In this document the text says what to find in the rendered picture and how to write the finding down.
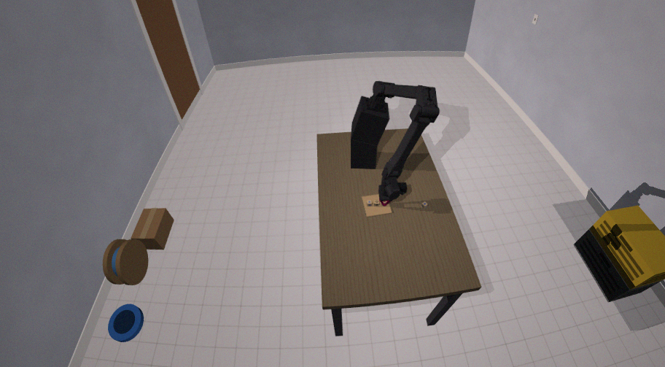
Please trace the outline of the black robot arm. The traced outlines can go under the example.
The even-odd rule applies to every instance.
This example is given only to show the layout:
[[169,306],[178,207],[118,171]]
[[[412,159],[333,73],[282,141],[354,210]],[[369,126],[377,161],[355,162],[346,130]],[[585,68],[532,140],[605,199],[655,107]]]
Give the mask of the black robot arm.
[[370,97],[370,100],[368,98],[364,100],[366,109],[386,113],[387,108],[384,101],[386,97],[393,98],[393,95],[396,95],[404,98],[417,98],[416,105],[414,105],[409,114],[412,122],[399,147],[389,159],[389,162],[386,163],[381,174],[381,187],[385,189],[386,197],[389,197],[390,200],[395,200],[400,194],[403,195],[407,192],[406,182],[398,182],[396,179],[398,179],[403,172],[405,161],[419,140],[424,129],[430,123],[434,123],[440,113],[439,108],[437,108],[438,102],[434,87],[422,85],[411,86],[412,85],[395,85],[390,82],[375,81],[373,84],[373,96]]

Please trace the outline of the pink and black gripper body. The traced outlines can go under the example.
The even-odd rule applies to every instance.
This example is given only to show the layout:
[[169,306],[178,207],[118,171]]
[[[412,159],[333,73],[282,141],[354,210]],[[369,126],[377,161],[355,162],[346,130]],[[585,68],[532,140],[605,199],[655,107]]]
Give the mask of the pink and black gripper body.
[[378,193],[379,193],[379,200],[381,199],[381,201],[392,201],[389,199],[389,197],[386,197],[386,191],[384,188],[381,187],[381,185],[379,185]]

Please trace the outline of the tan flat mat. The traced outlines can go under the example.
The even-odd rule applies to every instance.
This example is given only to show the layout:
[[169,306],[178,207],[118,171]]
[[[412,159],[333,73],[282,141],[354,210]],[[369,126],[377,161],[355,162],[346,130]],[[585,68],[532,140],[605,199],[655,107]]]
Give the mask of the tan flat mat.
[[[372,200],[372,206],[367,206],[367,200]],[[371,196],[362,196],[362,201],[364,204],[367,217],[392,213],[389,204],[387,204],[386,206],[382,206],[381,202],[379,201],[379,206],[374,206],[374,200],[379,200],[379,194]]]

